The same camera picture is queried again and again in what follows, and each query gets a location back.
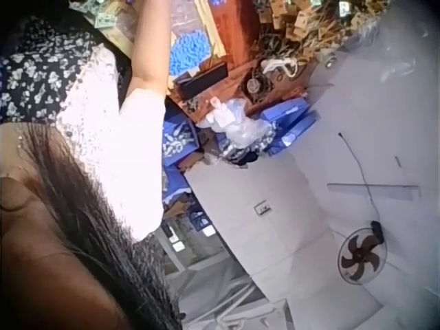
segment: small fan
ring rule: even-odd
[[[379,222],[351,234],[339,251],[338,269],[350,284],[365,284],[382,270],[386,260],[386,244]]]
[[[263,74],[259,66],[250,70],[241,83],[243,93],[253,105],[264,100],[273,88],[274,84]]]

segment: floral print fabric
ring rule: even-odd
[[[2,61],[5,76],[0,124],[54,124],[60,103],[97,46],[88,32],[60,32],[31,18],[13,55]]]

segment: wall fan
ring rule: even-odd
[[[380,273],[386,255],[382,227],[378,221],[372,221],[370,228],[356,230],[342,244],[338,255],[339,273],[350,284],[365,284]]]

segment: woman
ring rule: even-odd
[[[2,329],[181,329],[144,239],[162,218],[171,0],[144,0],[128,92],[113,54],[30,19],[3,61]]]

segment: wall switch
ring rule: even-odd
[[[263,215],[266,215],[267,213],[272,211],[272,208],[269,205],[269,202],[267,201],[262,201],[261,203],[257,204],[254,207],[255,213],[259,216],[262,217]]]

